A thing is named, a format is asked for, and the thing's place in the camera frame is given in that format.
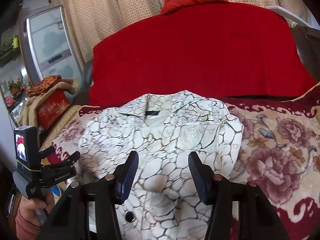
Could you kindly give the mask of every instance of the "potted plant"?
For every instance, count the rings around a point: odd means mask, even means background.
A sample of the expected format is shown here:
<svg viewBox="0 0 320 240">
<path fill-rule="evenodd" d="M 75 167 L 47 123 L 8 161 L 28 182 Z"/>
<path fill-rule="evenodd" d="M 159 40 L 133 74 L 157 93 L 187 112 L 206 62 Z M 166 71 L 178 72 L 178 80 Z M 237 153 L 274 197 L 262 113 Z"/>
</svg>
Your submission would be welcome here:
<svg viewBox="0 0 320 240">
<path fill-rule="evenodd" d="M 0 45 L 0 68 L 17 58 L 20 54 L 18 37 L 10 38 Z"/>
<path fill-rule="evenodd" d="M 16 81 L 13 81 L 13 80 L 8 81 L 8 88 L 12 97 L 14 99 L 17 99 L 22 94 L 20 78 L 18 78 Z"/>
</svg>

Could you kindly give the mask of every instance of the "screw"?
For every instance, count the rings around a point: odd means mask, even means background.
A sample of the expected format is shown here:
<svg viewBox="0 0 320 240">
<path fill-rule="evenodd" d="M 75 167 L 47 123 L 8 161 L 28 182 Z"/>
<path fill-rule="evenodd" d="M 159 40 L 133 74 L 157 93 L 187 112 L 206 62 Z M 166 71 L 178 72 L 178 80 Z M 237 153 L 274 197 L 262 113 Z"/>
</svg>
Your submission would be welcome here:
<svg viewBox="0 0 320 240">
<path fill-rule="evenodd" d="M 220 175 L 220 174 L 214 174 L 214 175 L 212 176 L 212 178 L 213 178 L 214 180 L 222 180 L 222 179 L 223 179 L 223 176 Z"/>
<path fill-rule="evenodd" d="M 113 180 L 115 176 L 113 174 L 108 174 L 104 177 L 106 180 Z"/>
<path fill-rule="evenodd" d="M 70 187 L 76 188 L 76 187 L 78 187 L 79 185 L 80 185 L 79 181 L 74 181 L 74 182 L 72 182 L 72 183 L 70 184 Z"/>
<path fill-rule="evenodd" d="M 257 186 L 257 183 L 256 183 L 254 180 L 250 180 L 250 181 L 248 182 L 248 184 L 249 184 L 251 187 Z"/>
</svg>

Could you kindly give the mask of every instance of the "jacket collar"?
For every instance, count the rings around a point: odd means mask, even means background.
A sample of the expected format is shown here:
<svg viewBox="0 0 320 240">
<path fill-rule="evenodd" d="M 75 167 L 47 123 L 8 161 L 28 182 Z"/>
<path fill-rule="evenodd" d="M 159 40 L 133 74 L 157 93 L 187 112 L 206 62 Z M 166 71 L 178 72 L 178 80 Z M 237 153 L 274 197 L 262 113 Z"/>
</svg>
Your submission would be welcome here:
<svg viewBox="0 0 320 240">
<path fill-rule="evenodd" d="M 191 93 L 187 90 L 180 91 L 171 95 L 162 96 L 163 98 L 166 98 L 166 100 L 164 101 L 158 100 L 158 98 L 160 97 L 161 95 L 145 94 L 139 98 L 130 101 L 124 106 L 121 106 L 119 112 L 121 114 L 133 115 L 136 117 L 140 117 L 141 119 L 144 119 L 146 110 L 150 109 L 152 101 L 157 101 L 156 106 L 157 108 L 159 108 L 159 110 L 162 109 L 162 105 L 164 105 L 164 102 L 167 103 L 168 101 L 171 101 L 171 109 L 169 110 L 171 111 L 171 115 L 173 115 L 176 111 L 178 111 L 185 105 L 205 99 L 204 97 Z"/>
</svg>

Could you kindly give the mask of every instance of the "red gift box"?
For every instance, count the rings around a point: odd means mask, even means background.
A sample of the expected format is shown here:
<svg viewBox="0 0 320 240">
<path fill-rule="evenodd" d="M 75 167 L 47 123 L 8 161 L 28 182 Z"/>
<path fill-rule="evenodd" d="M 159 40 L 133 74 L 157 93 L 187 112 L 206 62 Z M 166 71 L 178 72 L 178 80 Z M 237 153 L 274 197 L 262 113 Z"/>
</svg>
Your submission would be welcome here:
<svg viewBox="0 0 320 240">
<path fill-rule="evenodd" d="M 69 106 L 70 104 L 63 91 L 61 89 L 55 90 L 36 110 L 38 125 L 48 130 Z"/>
</svg>

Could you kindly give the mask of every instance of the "hand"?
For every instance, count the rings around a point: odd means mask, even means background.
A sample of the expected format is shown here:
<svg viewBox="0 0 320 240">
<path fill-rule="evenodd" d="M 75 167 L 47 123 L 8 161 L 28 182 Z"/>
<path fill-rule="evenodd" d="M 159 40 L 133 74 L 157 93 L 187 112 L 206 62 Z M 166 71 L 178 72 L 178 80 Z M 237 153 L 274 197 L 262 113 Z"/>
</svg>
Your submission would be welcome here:
<svg viewBox="0 0 320 240">
<path fill-rule="evenodd" d="M 41 223 L 38 220 L 34 210 L 35 209 L 46 209 L 48 213 L 52 211 L 54 207 L 54 196 L 51 191 L 45 196 L 45 202 L 37 198 L 26 199 L 22 196 L 19 210 L 21 216 L 30 222 L 31 224 L 40 227 Z"/>
</svg>

